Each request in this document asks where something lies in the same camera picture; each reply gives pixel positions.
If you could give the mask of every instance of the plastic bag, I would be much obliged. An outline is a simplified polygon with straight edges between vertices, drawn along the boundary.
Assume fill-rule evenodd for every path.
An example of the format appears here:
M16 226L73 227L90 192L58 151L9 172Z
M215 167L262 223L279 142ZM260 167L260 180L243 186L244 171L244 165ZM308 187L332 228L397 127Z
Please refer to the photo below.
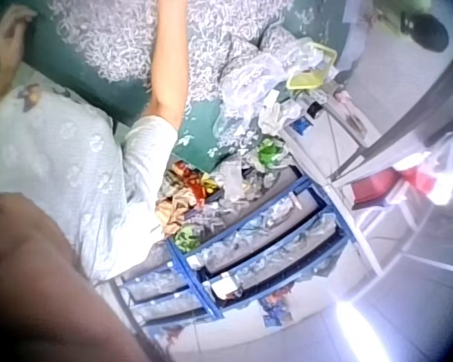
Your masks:
M265 31L260 49L271 53L289 75L313 69L323 58L323 52L312 46L311 38L296 39L280 25Z
M211 173L218 185L223 186L224 197L238 200L245 197L243 191L242 159L238 154L223 160Z
M275 103L271 109L264 108L258 117L258 127L263 134L277 136L285 126L285 122L298 119L302 107L294 100L286 100L282 104Z

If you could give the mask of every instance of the woman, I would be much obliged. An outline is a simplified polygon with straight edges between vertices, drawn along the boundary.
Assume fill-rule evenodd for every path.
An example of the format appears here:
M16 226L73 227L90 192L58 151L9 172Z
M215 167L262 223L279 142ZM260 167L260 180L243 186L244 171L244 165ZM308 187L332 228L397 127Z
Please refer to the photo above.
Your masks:
M153 96L123 151L90 106L37 86L7 94L35 12L13 6L0 23L1 359L148 360L77 262L110 278L151 246L188 85L186 0L158 0L158 14Z
M186 0L160 0L158 10L152 98L123 150L99 109L37 84L8 92L35 11L14 5L0 22L0 192L19 192L49 215L92 281L144 261L158 240L156 195L188 85Z

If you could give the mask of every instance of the paper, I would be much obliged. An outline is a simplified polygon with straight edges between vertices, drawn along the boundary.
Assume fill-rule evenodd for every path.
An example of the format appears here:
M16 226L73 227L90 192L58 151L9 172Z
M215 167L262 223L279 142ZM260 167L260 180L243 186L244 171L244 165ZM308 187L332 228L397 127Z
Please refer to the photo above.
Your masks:
M233 278L229 276L213 283L211 289L218 298L225 300L229 294L237 291L238 287Z

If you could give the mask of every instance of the green cloth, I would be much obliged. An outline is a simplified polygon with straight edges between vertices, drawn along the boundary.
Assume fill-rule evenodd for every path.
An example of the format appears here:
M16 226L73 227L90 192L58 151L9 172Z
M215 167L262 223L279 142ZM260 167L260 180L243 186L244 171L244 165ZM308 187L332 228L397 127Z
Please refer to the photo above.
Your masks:
M52 81L70 88L93 106L104 110L114 120L131 126L149 101L139 79L109 83L100 78L97 69L89 66L82 54L65 44L57 34L57 24L44 0L0 0L0 18L12 3L24 4L39 15L30 24L26 35L25 62ZM284 11L284 27L295 37L310 36L324 43L339 54L347 39L349 24L342 23L345 0L294 0L294 5ZM302 24L298 14L313 9L315 18ZM184 120L178 139L190 137L185 144L174 147L173 153L200 170L211 172L228 157L229 149L217 149L213 125L220 113L220 100L192 104L189 116Z
M384 25L397 36L401 33L401 13L427 13L431 9L431 0L374 0L374 6L381 12Z

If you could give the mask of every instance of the blue shelf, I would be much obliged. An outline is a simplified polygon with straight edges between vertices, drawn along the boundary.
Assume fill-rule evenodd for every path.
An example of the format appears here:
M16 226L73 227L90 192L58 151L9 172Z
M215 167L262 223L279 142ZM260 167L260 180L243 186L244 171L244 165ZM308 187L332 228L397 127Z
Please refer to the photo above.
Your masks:
M259 216L265 210L268 210L271 206L276 204L279 200L286 197L290 192L294 192L294 193L302 192L304 189L307 189L310 186L310 184L311 184L311 181L309 180L309 178L307 176L301 176L299 179L294 181L289 187L283 189L276 197L268 200L266 203L264 203L262 206L257 208L255 211L253 211L252 213L245 216L242 220L240 220L240 221L236 222L235 224L231 225L230 227L226 228L221 233L216 234L213 238L208 239L208 241L201 244L195 250L192 250L192 251L184 254L184 256L186 258L188 258L189 256L197 254L200 250L202 250L206 247L209 247L218 241L221 241L222 239L231 235L233 232L236 232L244 224L251 221L256 216Z
M266 279L256 286L244 290L242 296L238 299L223 301L221 306L222 311L225 312L231 309L244 308L251 302L258 300L259 298L264 298L292 281L296 281L306 272L314 269L316 265L342 249L347 244L349 239L349 235L346 235L341 230L338 230L336 234L332 235L316 249L308 253L293 265L290 265L280 273Z
M247 261L245 261L245 262L243 262L243 263L241 263L241 264L239 264L239 265L237 265L237 266L235 266L233 268L230 268L228 270L228 273L229 274L233 274L233 273L237 272L241 268L248 267L253 262L258 261L259 259L261 259L264 256L272 253L273 251L279 249L280 247L283 247L285 244L287 244L287 243L291 242L292 240L294 240L299 234L301 234L302 232L305 232L306 230L310 229L312 227L312 225L315 222L318 222L322 218L322 215L324 215L326 213L333 213L332 207L327 206L327 207L322 208L316 215L311 217L303 225L299 226L294 231L290 232L284 238L278 240L274 245L272 245L271 247L265 249L261 253L251 257ZM221 279L223 279L223 276L222 275L218 275L217 277L210 279L210 283L213 284L213 283L215 283L215 282L217 282L217 281L219 281Z
M207 313L213 318L223 318L221 310L200 283L198 274L190 268L184 255L175 247L171 238L168 239L168 246L171 255L173 256L174 263L181 268L182 273L186 275L186 282L190 286L191 292L196 295Z
M168 264L160 265L143 273L139 278L143 278L152 272L163 272L165 270L171 269L173 272L176 272L182 276L186 285L170 293L154 296L145 300L141 300L139 302L134 301L135 305L131 307L131 310L145 305L157 305L173 298L182 296L185 293L191 293L196 296L201 303L202 308L196 308L192 311L186 311L180 314L146 321L140 326L141 328L143 328L143 330L147 330L148 332L152 331L154 333L154 331L158 332L161 328L165 327L173 327L178 325L201 323L221 319L223 318L223 313L225 311L229 311L234 308L244 308L254 300L270 295L279 288L284 287L292 281L296 281L306 272L314 269L319 263L342 250L348 240L353 238L352 232L349 230L349 227L346 224L345 220L337 211L337 209L332 205L331 200L326 195L321 186L312 182L307 176L299 173L299 171L295 167L293 167L293 169L298 179L296 179L291 185L285 187L275 197L264 202L255 211L247 214L242 218L241 221L236 222L227 229L223 230L221 233L215 235L213 238L210 238L195 250L182 254L181 251L176 247L176 245L174 245L172 238L168 238L166 240L172 258L171 261L168 262ZM215 272L214 275L220 275L210 278L209 275L205 273L205 269L202 269L201 272L192 270L186 258L198 253L203 248L209 247L212 244L230 236L232 233L243 227L247 222L259 216L260 213L268 210L276 202L286 197L290 192L299 194L301 192L304 192L305 190L308 190L308 192L318 205L315 211L313 211L309 216L306 216L306 218L304 219L306 220L305 223L303 223L302 225L297 224L299 226L294 226L294 230L290 229L291 231L286 231L276 240L272 240L271 242L269 241L254 253L251 253L245 258L225 267L225 269L223 269L222 271L228 271L230 275L233 275L239 269L248 267L253 262L258 261L260 258L266 256L269 253L272 253L273 251L279 249L280 247L283 247L285 244L292 241L300 233L305 232L307 229L311 228L315 222L319 221L322 216L327 213L334 213L336 216L337 227L334 234L323 241L318 247L311 250L309 253L299 258L299 260L285 267L275 275L270 276L259 284L243 290L240 297L228 300L222 300L213 297L206 290L206 287L210 287L211 284L222 279L222 274L220 274L222 271ZM216 201L221 196L221 194L221 191L215 193L207 200L207 202ZM186 217L191 217L196 211L197 210L191 210ZM127 287L129 284L135 283L135 279L126 282L121 287ZM205 284L205 286L203 286L203 281L207 281L210 285Z

